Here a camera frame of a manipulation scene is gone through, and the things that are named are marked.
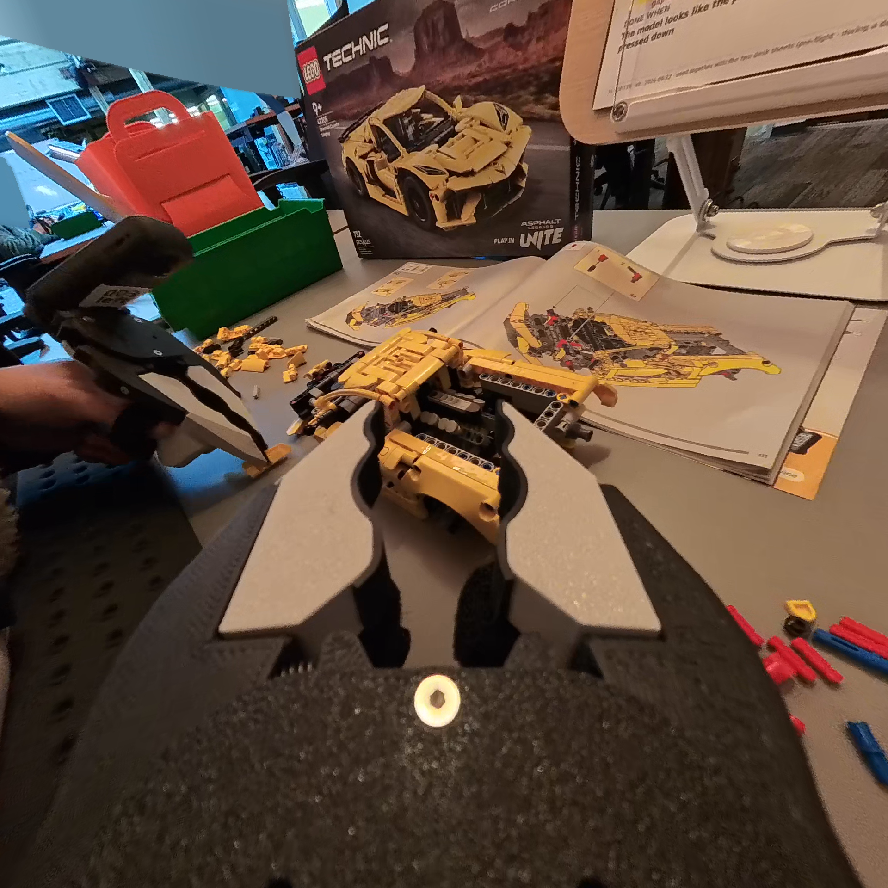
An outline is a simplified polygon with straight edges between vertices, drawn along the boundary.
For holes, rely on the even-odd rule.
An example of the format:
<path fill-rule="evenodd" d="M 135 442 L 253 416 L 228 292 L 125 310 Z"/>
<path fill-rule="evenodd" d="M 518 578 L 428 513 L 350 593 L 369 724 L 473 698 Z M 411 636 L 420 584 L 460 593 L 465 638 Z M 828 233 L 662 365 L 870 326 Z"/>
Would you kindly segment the yellow toy brick car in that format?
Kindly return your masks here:
<path fill-rule="evenodd" d="M 495 410 L 508 403 L 565 449 L 592 436 L 594 396 L 616 405 L 598 376 L 468 349 L 437 332 L 404 329 L 369 352 L 311 369 L 290 403 L 288 434 L 325 440 L 368 402 L 383 408 L 383 494 L 416 518 L 449 510 L 493 543 L 501 450 Z"/>

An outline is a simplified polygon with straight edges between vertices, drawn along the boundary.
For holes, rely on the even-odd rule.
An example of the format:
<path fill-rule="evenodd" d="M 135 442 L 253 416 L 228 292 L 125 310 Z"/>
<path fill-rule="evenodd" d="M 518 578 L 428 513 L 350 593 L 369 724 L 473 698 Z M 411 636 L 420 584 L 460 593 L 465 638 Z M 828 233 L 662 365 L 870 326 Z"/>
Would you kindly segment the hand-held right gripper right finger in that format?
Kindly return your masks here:
<path fill-rule="evenodd" d="M 503 401 L 496 440 L 508 621 L 555 658 L 574 658 L 591 636 L 658 638 L 660 618 L 596 476 Z"/>

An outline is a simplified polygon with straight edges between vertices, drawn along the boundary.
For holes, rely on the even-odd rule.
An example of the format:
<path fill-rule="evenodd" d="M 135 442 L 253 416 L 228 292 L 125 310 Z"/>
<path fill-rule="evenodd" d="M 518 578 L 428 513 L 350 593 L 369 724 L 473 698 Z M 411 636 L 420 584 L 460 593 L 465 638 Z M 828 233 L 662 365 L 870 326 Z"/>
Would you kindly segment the red flat sheet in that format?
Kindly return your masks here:
<path fill-rule="evenodd" d="M 150 216 L 191 237 L 262 209 L 212 113 L 191 116 L 159 91 L 113 102 L 106 134 L 75 165 L 124 216 Z"/>

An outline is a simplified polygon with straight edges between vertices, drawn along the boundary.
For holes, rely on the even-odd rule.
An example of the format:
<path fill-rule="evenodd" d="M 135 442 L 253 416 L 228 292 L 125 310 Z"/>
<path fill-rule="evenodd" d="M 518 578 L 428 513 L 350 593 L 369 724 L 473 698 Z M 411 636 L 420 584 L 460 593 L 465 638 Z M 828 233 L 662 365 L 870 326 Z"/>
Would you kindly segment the grey desk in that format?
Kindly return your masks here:
<path fill-rule="evenodd" d="M 309 361 L 342 360 L 353 346 L 305 327 L 305 320 L 381 279 L 400 260 L 359 260 L 342 211 L 328 214 L 343 270 L 271 310 L 288 343 L 307 344 Z M 628 255 L 676 212 L 608 210 L 593 217 L 592 238 Z M 247 374 L 237 385 L 260 397 L 251 411 L 269 443 L 286 439 L 290 399 L 303 383 L 284 385 L 277 371 Z M 808 502 L 644 443 L 596 432 L 579 459 L 603 484 L 616 486 L 727 605 L 765 638 L 781 635 L 786 599 L 808 599 L 818 625 L 842 616 L 886 634 L 886 329 L 815 501 Z M 168 470 L 204 545 L 262 486 L 288 472 L 314 443 L 296 440 L 290 459 L 257 481 L 220 451 Z M 492 549 L 471 529 L 450 534 L 416 521 L 388 502 L 375 509 L 387 558 L 403 593 L 411 635 L 407 666 L 453 665 L 457 597 L 469 573 Z M 865 886 L 886 886 L 886 788 L 850 743 L 849 720 L 869 723 L 886 749 L 886 679 L 836 654 L 824 654 L 845 676 L 840 686 L 786 683 L 789 710 L 806 726 L 805 749 L 819 791 L 846 853 Z"/>

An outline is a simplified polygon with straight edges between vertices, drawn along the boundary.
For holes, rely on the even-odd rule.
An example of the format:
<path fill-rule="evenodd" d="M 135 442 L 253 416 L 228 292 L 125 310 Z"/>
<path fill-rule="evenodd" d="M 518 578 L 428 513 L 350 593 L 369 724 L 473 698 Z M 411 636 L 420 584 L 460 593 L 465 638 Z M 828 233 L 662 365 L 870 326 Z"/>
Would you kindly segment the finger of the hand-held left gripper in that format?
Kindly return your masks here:
<path fill-rule="evenodd" d="M 241 396 L 211 365 L 206 362 L 188 364 L 185 386 L 206 407 L 214 421 L 248 435 L 256 448 L 267 447 Z"/>
<path fill-rule="evenodd" d="M 206 388 L 159 373 L 143 373 L 139 381 L 164 396 L 185 413 L 180 427 L 193 440 L 217 450 L 226 450 L 239 459 L 254 465 L 265 465 L 265 445 L 258 441 L 251 424 L 241 416 L 232 419 L 232 412 L 224 399 Z"/>

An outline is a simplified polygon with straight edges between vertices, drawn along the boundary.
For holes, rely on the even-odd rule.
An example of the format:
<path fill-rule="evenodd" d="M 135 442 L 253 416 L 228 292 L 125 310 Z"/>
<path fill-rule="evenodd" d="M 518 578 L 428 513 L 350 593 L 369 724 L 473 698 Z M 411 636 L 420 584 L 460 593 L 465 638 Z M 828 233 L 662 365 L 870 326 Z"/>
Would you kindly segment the large pile of coloured pins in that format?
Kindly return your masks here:
<path fill-rule="evenodd" d="M 766 674 L 778 688 L 793 683 L 814 687 L 818 682 L 833 690 L 842 687 L 845 676 L 824 652 L 838 654 L 848 664 L 886 682 L 886 633 L 850 616 L 841 616 L 826 629 L 821 628 L 810 600 L 790 600 L 784 607 L 783 635 L 766 638 L 735 605 L 726 605 L 727 613 L 760 654 Z M 874 782 L 886 791 L 886 744 L 866 720 L 846 719 L 842 731 L 856 758 Z"/>

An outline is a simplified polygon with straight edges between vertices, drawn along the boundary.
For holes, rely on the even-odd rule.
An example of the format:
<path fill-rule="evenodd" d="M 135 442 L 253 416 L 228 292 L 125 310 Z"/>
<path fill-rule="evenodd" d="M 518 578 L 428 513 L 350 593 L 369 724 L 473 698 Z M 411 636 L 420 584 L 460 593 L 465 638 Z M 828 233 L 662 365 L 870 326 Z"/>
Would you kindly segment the toy car set cardboard box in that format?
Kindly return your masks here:
<path fill-rule="evenodd" d="M 548 258 L 592 233 L 560 109 L 570 1 L 371 2 L 295 49 L 361 259 Z"/>

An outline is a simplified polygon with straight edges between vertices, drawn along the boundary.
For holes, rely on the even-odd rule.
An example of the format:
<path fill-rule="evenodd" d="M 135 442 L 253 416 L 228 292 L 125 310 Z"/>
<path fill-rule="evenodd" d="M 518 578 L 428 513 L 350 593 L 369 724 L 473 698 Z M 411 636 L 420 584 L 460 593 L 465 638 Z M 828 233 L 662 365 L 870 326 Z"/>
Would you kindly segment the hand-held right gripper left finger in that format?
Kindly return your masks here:
<path fill-rule="evenodd" d="M 387 566 L 371 514 L 383 407 L 365 403 L 278 482 L 228 607 L 226 639 L 293 638 L 316 656 L 346 630 L 387 631 Z"/>

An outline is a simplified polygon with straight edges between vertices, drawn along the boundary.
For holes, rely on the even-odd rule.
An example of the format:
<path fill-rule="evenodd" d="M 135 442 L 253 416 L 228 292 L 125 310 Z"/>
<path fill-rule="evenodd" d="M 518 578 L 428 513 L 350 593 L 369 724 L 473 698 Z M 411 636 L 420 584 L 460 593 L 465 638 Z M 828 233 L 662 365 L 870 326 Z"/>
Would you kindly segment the green plastic bin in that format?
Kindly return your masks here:
<path fill-rule="evenodd" d="M 189 239 L 194 260 L 152 291 L 175 331 L 207 338 L 342 267 L 320 199 L 283 199 Z"/>

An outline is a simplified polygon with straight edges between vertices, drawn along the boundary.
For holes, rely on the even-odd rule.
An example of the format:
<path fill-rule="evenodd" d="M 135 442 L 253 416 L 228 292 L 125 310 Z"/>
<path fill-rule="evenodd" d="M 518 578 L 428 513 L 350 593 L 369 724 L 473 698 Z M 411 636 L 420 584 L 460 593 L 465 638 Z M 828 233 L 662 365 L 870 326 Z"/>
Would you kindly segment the printed instruction sheet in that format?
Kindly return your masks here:
<path fill-rule="evenodd" d="M 885 1 L 618 1 L 593 109 L 876 50 Z"/>

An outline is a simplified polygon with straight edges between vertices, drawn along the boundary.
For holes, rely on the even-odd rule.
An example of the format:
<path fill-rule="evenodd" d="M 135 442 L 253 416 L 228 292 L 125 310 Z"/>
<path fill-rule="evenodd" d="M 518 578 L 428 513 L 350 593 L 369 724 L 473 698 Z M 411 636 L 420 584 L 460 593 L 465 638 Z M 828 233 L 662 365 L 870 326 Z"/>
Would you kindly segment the open instruction booklet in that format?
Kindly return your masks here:
<path fill-rule="evenodd" d="M 845 300 L 714 290 L 591 241 L 479 269 L 404 263 L 308 327 L 367 350 L 404 329 L 616 392 L 613 434 L 773 481 L 848 329 Z"/>

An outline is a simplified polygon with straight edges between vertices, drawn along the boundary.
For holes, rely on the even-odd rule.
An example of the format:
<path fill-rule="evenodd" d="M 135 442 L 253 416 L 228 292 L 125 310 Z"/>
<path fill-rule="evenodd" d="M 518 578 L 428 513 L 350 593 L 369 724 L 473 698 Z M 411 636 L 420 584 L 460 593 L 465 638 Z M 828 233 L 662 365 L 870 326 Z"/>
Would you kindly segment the pile of yellow brick parts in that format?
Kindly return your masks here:
<path fill-rule="evenodd" d="M 191 346 L 191 351 L 225 378 L 238 373 L 262 374 L 279 363 L 283 383 L 296 382 L 306 367 L 308 345 L 289 345 L 283 339 L 267 336 L 267 329 L 252 339 L 237 339 L 238 332 L 247 327 L 252 326 L 220 327 L 216 337 L 203 339 Z"/>

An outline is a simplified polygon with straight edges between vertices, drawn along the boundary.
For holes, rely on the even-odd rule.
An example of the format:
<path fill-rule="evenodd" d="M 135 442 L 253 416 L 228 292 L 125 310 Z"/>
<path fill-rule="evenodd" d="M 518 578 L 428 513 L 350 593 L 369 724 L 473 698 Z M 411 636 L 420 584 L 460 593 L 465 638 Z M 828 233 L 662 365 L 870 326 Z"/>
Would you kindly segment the person's left hand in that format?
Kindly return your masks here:
<path fill-rule="evenodd" d="M 108 437 L 128 405 L 76 361 L 2 368 L 2 475 L 51 463 L 68 452 L 89 463 L 132 462 L 133 456 Z"/>

